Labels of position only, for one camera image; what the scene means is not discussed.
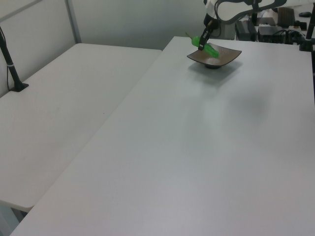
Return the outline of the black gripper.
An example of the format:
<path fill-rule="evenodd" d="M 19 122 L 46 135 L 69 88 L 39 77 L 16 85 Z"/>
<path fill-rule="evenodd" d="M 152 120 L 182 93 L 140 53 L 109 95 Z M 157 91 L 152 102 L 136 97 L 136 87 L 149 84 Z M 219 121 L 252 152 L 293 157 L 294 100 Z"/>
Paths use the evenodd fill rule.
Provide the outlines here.
<path fill-rule="evenodd" d="M 198 50 L 203 51 L 207 41 L 209 40 L 213 30 L 219 28 L 219 21 L 214 17 L 211 17 L 209 14 L 205 15 L 204 26 L 206 27 L 202 35 L 200 36 Z"/>

